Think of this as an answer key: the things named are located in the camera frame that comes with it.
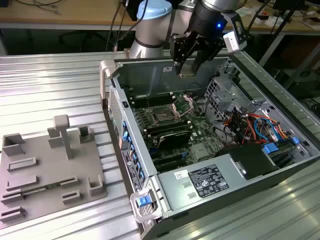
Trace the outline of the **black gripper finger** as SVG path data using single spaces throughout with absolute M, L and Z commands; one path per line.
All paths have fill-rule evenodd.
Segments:
M 185 61 L 197 50 L 197 46 L 198 34 L 196 32 L 171 35 L 171 58 L 177 75 L 181 74 Z
M 216 57 L 216 55 L 222 49 L 222 40 L 218 39 L 214 41 L 212 44 L 205 46 L 203 49 L 197 51 L 196 58 L 191 65 L 191 70 L 194 74 L 197 73 L 198 69 L 200 68 L 201 64 L 206 61 L 211 61 Z

